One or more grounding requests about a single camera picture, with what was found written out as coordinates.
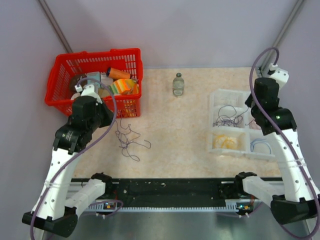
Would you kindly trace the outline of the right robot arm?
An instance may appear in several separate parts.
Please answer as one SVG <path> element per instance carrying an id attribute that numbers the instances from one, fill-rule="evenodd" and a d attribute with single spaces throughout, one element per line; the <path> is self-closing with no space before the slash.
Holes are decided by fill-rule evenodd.
<path id="1" fill-rule="evenodd" d="M 261 200 L 281 225 L 312 219 L 317 215 L 320 191 L 311 176 L 304 176 L 299 168 L 308 173 L 293 114 L 279 106 L 280 85 L 272 78 L 260 77 L 253 82 L 253 90 L 255 96 L 249 95 L 245 105 L 270 144 L 284 190 L 278 190 L 253 172 L 240 172 L 235 176 L 233 192 L 239 198 L 253 195 Z"/>

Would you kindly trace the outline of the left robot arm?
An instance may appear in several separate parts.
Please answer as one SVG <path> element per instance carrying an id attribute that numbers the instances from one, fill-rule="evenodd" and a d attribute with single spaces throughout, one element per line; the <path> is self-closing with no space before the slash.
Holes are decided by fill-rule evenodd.
<path id="1" fill-rule="evenodd" d="M 41 194 L 33 209 L 22 217 L 22 222 L 30 226 L 30 239 L 35 238 L 34 229 L 69 237 L 79 217 L 94 200 L 113 194 L 112 178 L 95 173 L 81 190 L 67 198 L 81 155 L 98 143 L 92 141 L 94 131 L 107 127 L 109 132 L 115 120 L 116 115 L 99 96 L 80 96 L 72 103 L 67 123 L 55 133 L 51 163 Z"/>

